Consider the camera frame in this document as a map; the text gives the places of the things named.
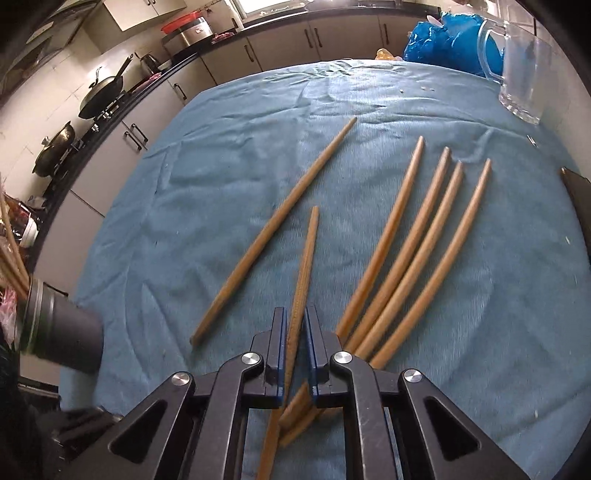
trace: glass pitcher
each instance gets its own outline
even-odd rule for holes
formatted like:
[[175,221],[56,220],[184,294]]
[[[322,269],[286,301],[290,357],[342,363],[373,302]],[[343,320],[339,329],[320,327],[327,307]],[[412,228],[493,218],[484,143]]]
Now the glass pitcher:
[[[484,47],[491,32],[505,38],[503,75],[493,73],[486,59]],[[526,122],[540,123],[550,94],[550,45],[510,22],[486,19],[478,32],[476,51],[486,77],[501,84],[499,101]]]

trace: red lid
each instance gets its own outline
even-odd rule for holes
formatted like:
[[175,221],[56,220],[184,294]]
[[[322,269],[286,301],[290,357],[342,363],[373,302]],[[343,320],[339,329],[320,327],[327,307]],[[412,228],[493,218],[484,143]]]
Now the red lid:
[[170,23],[167,23],[160,30],[162,30],[165,35],[168,35],[169,33],[172,33],[173,31],[175,31],[177,28],[181,28],[184,24],[192,22],[196,18],[199,18],[202,16],[203,15],[201,14],[201,12],[199,10],[195,10],[194,12],[191,12],[187,15],[183,15],[182,17],[177,18],[176,20],[173,20]]

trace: wooden chopstick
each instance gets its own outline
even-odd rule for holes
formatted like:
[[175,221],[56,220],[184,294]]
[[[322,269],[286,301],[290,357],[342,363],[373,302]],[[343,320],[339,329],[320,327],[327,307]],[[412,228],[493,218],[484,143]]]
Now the wooden chopstick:
[[[450,191],[450,188],[453,188],[452,184],[454,183],[454,178],[459,177],[459,179],[461,180],[461,166],[460,165],[461,165],[460,163],[458,163],[456,165],[456,168],[455,168],[454,173],[452,175],[452,179],[450,180],[450,184],[448,185],[448,188],[446,190],[446,194],[444,195],[444,198],[441,201],[441,205],[443,205],[444,202],[446,202],[446,197],[448,196],[448,192]],[[462,219],[456,229],[456,232],[454,233],[452,241],[450,242],[449,246],[447,247],[446,252],[444,253],[443,257],[441,258],[441,261],[439,262],[438,266],[436,267],[435,271],[433,272],[433,275],[431,276],[431,278],[427,282],[427,285],[425,286],[425,288],[423,289],[423,291],[421,292],[421,294],[419,295],[419,297],[415,301],[412,308],[409,310],[409,312],[406,314],[406,316],[402,319],[402,321],[400,322],[400,324],[398,325],[398,327],[396,328],[394,333],[390,336],[390,338],[386,341],[386,343],[382,346],[382,348],[378,351],[378,353],[376,353],[376,355],[372,358],[372,360],[370,362],[370,365],[372,367],[381,369],[386,366],[388,361],[392,358],[392,356],[394,356],[394,354],[396,353],[396,350],[400,347],[400,345],[402,345],[403,341],[408,337],[408,335],[410,334],[410,332],[412,331],[414,326],[418,323],[418,320],[420,319],[420,317],[423,315],[423,313],[425,312],[425,310],[428,308],[429,304],[433,300],[433,297],[437,293],[437,290],[441,286],[441,283],[445,279],[445,276],[447,275],[447,273],[451,269],[452,264],[457,257],[457,254],[459,253],[464,241],[466,240],[466,237],[468,235],[470,227],[472,226],[472,223],[473,223],[474,218],[476,216],[476,212],[478,211],[478,206],[480,204],[480,200],[482,199],[482,195],[484,193],[486,181],[488,179],[490,170],[491,170],[491,161],[490,161],[490,159],[488,159],[485,163],[482,174],[480,175],[480,179],[478,180],[478,184],[476,185],[476,189],[474,191],[474,194],[472,195],[470,203],[468,204],[468,207],[466,208],[466,211],[465,211],[464,215],[462,216]],[[437,211],[436,218],[433,219],[433,223],[431,224],[429,231],[431,231],[433,224],[435,224],[440,210],[441,210],[441,206]],[[319,415],[321,415],[322,412],[323,412],[323,410],[318,410],[313,407],[313,409],[311,409],[302,419],[300,419],[299,422],[294,423],[294,425],[292,425],[291,429],[287,430],[284,433],[284,435],[281,437],[281,439],[280,439],[281,447],[285,447],[285,446],[289,445],[295,438],[297,438],[302,432],[304,432],[306,430],[306,428],[308,428],[309,425],[311,425],[312,422],[314,422],[314,419],[316,417],[318,417]]]
[[0,242],[0,269],[2,270],[7,282],[17,292],[18,297],[21,300],[26,300],[28,297],[29,288],[24,284],[17,266],[12,263],[13,261],[14,258],[8,251],[8,247],[3,242]]
[[[319,210],[315,206],[312,208],[306,244],[301,256],[300,271],[298,273],[297,284],[295,285],[294,299],[291,305],[290,325],[287,332],[287,347],[285,354],[285,385],[284,391],[289,392],[291,378],[293,375],[294,364],[296,362],[297,345],[300,338],[301,320],[306,307],[308,298],[308,288],[310,286],[310,276],[312,272],[312,259],[314,256],[314,245],[316,243],[316,232],[318,230]],[[273,410],[267,424],[267,432],[263,442],[261,460],[256,474],[256,480],[268,480],[271,477],[277,444],[279,442],[280,425],[279,418],[283,408]]]
[[[369,264],[365,269],[365,272],[355,289],[355,292],[351,296],[348,305],[345,307],[343,316],[340,318],[336,326],[336,334],[341,341],[344,342],[349,336],[351,328],[355,325],[357,318],[363,308],[363,305],[367,301],[369,292],[374,286],[375,279],[377,278],[380,269],[382,268],[398,226],[402,219],[402,214],[408,203],[411,190],[413,188],[414,179],[417,176],[418,166],[423,154],[425,146],[425,139],[421,136],[418,138],[417,144],[414,147],[413,154],[411,156],[410,163],[408,165],[406,174],[402,181],[402,185],[396,196],[396,200],[390,211],[382,236],[380,237],[378,244],[374,250],[374,253],[369,260]],[[282,429],[289,429],[299,417],[312,405],[311,398],[308,395],[307,384],[303,383],[297,394],[291,400],[285,411],[283,412],[280,420]]]
[[252,267],[252,264],[261,254],[262,250],[265,248],[266,244],[269,242],[273,234],[281,226],[283,220],[285,220],[291,209],[300,199],[302,194],[306,191],[306,188],[308,188],[310,183],[312,183],[312,180],[314,180],[314,178],[318,175],[319,171],[324,167],[328,159],[335,152],[337,147],[343,141],[345,135],[349,132],[349,130],[351,130],[356,121],[357,117],[353,117],[347,123],[347,125],[345,125],[345,127],[336,135],[336,137],[333,138],[330,144],[328,144],[324,151],[318,156],[318,158],[314,161],[312,166],[304,174],[304,176],[300,178],[299,181],[295,184],[289,195],[285,198],[285,200],[283,200],[283,203],[273,213],[267,224],[263,227],[258,236],[255,238],[254,242],[251,244],[251,246],[244,254],[244,256],[240,259],[232,273],[230,273],[230,276],[226,280],[226,283],[224,283],[215,299],[213,299],[212,304],[210,305],[207,312],[203,316],[201,322],[193,332],[193,335],[190,339],[190,342],[193,346],[197,345],[201,337],[204,335],[209,326],[215,320],[217,314],[220,312],[222,307],[230,299],[230,297],[238,288],[240,283],[242,283],[242,281],[246,277],[246,274]]
[[384,368],[386,366],[400,345],[402,345],[403,341],[405,341],[408,335],[413,331],[413,328],[421,319],[425,310],[427,310],[433,297],[435,297],[435,294],[455,262],[457,255],[470,232],[470,228],[474,223],[474,218],[478,212],[478,207],[482,200],[482,195],[484,194],[486,182],[488,181],[490,173],[491,159],[489,158],[484,165],[480,178],[478,179],[478,184],[474,189],[474,194],[472,194],[470,203],[468,203],[468,207],[457,226],[456,232],[454,233],[446,252],[443,254],[439,264],[433,271],[431,278],[429,278],[429,281],[416,299],[414,305],[410,308],[402,321],[400,321],[400,324],[396,327],[393,334],[382,345],[382,348],[380,348],[378,353],[372,358],[370,362],[372,367]]
[[14,256],[15,263],[18,268],[18,273],[27,286],[29,285],[29,273],[25,268],[25,264],[22,261],[21,254],[18,250],[18,245],[16,240],[14,239],[14,234],[12,233],[12,226],[10,224],[10,217],[8,215],[8,206],[6,204],[6,198],[4,196],[4,184],[0,184],[0,212],[2,213],[2,223],[4,223],[4,228],[6,230],[6,238],[8,239],[8,244],[12,250],[12,254]]
[[304,382],[300,385],[288,406],[285,407],[279,419],[281,430],[290,430],[311,407],[312,398],[310,392],[308,392],[308,382]]
[[347,341],[345,345],[346,351],[354,352],[361,344],[363,339],[371,330],[371,327],[374,325],[375,321],[378,319],[379,314],[384,310],[388,300],[392,297],[392,293],[394,293],[394,290],[396,290],[400,279],[406,272],[408,264],[413,259],[413,254],[415,253],[421,236],[425,230],[425,227],[427,226],[427,222],[431,212],[433,211],[433,207],[435,207],[437,195],[439,195],[439,190],[443,184],[449,158],[450,150],[449,148],[445,147],[441,157],[439,158],[439,163],[435,169],[435,173],[433,174],[431,185],[427,190],[427,194],[425,195],[421,209],[417,213],[417,217],[413,223],[413,226],[410,229],[408,236],[406,237],[406,240],[400,249],[400,252],[398,252],[396,260],[394,261],[392,268],[390,268],[386,279],[380,286],[374,299],[371,301],[368,309],[361,318],[361,321],[357,327],[355,327],[355,330]]
[[351,328],[353,328],[353,325],[355,325],[355,322],[361,313],[361,309],[363,308],[363,305],[369,296],[369,292],[374,286],[375,279],[377,278],[379,271],[384,264],[384,260],[386,260],[386,256],[388,255],[388,251],[390,250],[390,246],[394,240],[394,235],[396,235],[396,230],[398,229],[398,225],[400,225],[402,214],[404,213],[404,209],[408,203],[411,190],[413,189],[414,179],[417,176],[418,164],[421,160],[424,146],[425,139],[423,137],[419,137],[417,145],[414,147],[413,156],[411,157],[410,163],[408,165],[406,175],[402,181],[400,191],[396,196],[396,201],[394,202],[390,216],[388,217],[386,225],[384,226],[382,236],[375,247],[374,253],[369,260],[369,264],[365,269],[363,277],[361,277],[355,292],[351,296],[351,299],[345,308],[343,316],[340,318],[339,323],[336,326],[335,332],[342,342],[346,340],[346,338],[349,336]]
[[287,447],[291,442],[299,437],[306,429],[312,425],[312,422],[320,415],[324,410],[319,410],[316,407],[312,407],[308,413],[289,431],[285,432],[279,439],[279,446],[281,448]]
[[369,331],[367,337],[363,339],[361,344],[355,350],[355,355],[366,360],[369,358],[371,353],[380,343],[384,333],[388,330],[391,323],[396,318],[396,315],[402,308],[404,301],[410,294],[414,284],[418,280],[418,276],[421,274],[424,266],[427,264],[427,260],[435,248],[437,240],[441,236],[443,226],[449,216],[449,212],[452,209],[452,204],[456,198],[460,184],[462,183],[462,164],[458,162],[456,168],[453,171],[452,179],[447,186],[443,200],[437,209],[435,218],[427,231],[425,238],[423,239],[421,246],[418,248],[417,254],[413,258],[407,272],[402,277],[400,284],[394,291],[392,297],[388,301],[384,311],[376,320],[374,326]]

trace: blue plastic bag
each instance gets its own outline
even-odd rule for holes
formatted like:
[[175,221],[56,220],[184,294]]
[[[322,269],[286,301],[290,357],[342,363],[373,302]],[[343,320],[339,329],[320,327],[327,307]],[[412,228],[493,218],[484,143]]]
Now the blue plastic bag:
[[[411,32],[403,59],[484,77],[476,54],[476,40],[483,18],[480,15],[443,14],[441,21],[442,27],[419,22]],[[502,54],[490,37],[486,42],[486,58],[491,70],[501,75]]]

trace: black cylinder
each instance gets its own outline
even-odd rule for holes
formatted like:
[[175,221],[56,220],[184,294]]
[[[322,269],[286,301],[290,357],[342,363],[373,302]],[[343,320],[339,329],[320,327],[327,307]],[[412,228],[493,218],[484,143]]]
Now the black cylinder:
[[19,349],[94,374],[103,354],[103,327],[94,314],[33,278],[22,319]]

